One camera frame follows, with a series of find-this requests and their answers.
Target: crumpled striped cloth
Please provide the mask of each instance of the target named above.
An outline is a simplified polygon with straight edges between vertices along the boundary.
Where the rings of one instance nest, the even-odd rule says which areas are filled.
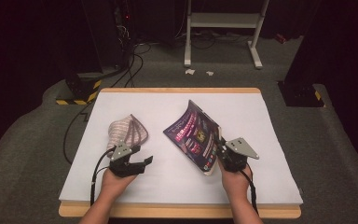
[[[148,137],[147,129],[132,114],[124,119],[113,121],[109,125],[108,134],[109,142],[106,150],[117,146],[120,141],[124,141],[129,148],[140,146]],[[113,152],[110,152],[107,154],[107,157],[111,158],[112,155]]]

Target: purple magazine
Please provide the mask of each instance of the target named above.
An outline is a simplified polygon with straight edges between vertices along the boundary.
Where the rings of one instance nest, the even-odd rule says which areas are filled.
[[[185,114],[163,131],[206,175],[210,175],[216,161],[215,139],[220,127],[194,102],[188,101]]]

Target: colorful magazine cover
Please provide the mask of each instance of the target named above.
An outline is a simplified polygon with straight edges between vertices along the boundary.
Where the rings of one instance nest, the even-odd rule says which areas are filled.
[[[194,102],[188,101],[185,114],[163,131],[206,175],[213,171],[220,127]]]

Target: magazine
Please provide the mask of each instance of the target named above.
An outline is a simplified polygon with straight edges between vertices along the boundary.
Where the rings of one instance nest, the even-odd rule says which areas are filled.
[[[163,132],[203,173],[212,173],[221,129],[194,102],[189,100],[185,114]]]

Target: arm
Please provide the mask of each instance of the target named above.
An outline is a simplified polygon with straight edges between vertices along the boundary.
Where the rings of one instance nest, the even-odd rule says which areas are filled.
[[[80,220],[80,224],[99,224],[107,223],[109,220],[110,209],[115,200],[120,196],[126,187],[134,180],[136,175],[120,178],[115,176],[110,170],[103,173],[103,183],[98,199],[87,211],[86,215]]]
[[[247,191],[249,182],[240,173],[231,173],[224,169],[219,161],[220,170],[222,172],[222,183],[225,189],[229,203],[231,205],[232,216],[236,224],[254,224],[263,223],[257,212],[248,201]],[[243,170],[252,178],[248,165]]]

